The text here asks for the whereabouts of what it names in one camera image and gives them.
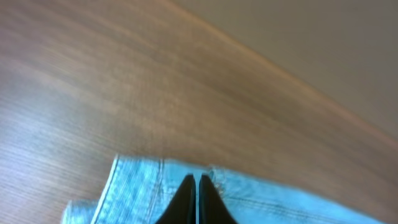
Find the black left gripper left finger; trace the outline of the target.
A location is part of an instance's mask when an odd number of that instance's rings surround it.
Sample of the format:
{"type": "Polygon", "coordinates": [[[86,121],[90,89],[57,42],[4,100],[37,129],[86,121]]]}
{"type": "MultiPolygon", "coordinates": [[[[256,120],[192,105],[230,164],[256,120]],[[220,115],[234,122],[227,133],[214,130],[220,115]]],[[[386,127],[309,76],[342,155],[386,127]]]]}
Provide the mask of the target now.
{"type": "Polygon", "coordinates": [[[192,174],[185,176],[156,224],[196,224],[196,184],[192,174]]]}

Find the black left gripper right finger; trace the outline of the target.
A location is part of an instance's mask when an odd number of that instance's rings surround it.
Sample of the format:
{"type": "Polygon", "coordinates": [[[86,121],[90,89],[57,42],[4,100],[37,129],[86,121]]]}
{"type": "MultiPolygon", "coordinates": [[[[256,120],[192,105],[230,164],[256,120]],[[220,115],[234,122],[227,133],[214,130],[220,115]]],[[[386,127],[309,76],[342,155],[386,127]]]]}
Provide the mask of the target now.
{"type": "Polygon", "coordinates": [[[237,224],[208,175],[199,183],[199,224],[237,224]]]}

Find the light blue denim shorts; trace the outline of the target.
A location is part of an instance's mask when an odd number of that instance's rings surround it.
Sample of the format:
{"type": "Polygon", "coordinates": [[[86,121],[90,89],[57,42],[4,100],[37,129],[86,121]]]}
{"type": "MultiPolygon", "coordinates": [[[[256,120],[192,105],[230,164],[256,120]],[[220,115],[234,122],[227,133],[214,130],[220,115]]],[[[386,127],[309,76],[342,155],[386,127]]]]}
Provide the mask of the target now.
{"type": "Polygon", "coordinates": [[[377,223],[299,189],[220,167],[116,156],[98,200],[72,200],[62,223],[155,223],[186,175],[208,175],[238,223],[377,223]]]}

